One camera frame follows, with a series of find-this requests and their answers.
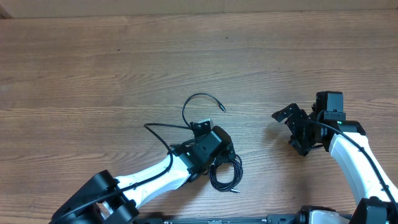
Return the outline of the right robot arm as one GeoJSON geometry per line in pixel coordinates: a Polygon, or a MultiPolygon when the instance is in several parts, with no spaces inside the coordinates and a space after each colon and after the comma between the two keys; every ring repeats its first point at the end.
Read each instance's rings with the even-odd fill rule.
{"type": "Polygon", "coordinates": [[[290,129],[289,144],[299,155],[320,147],[330,154],[356,203],[349,216],[332,208],[306,205],[297,212],[294,223],[397,223],[397,187],[375,158],[363,127],[347,120],[341,92],[318,92],[310,114],[291,103],[272,117],[290,129]]]}

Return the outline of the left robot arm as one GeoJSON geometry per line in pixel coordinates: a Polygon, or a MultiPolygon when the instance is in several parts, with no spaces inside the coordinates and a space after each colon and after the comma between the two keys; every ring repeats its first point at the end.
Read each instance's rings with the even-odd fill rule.
{"type": "Polygon", "coordinates": [[[113,177],[95,174],[52,216],[52,223],[132,223],[138,209],[157,196],[208,175],[220,192],[232,192],[241,181],[242,160],[230,135],[206,119],[190,123],[194,137],[166,145],[167,155],[140,172],[113,177]]]}

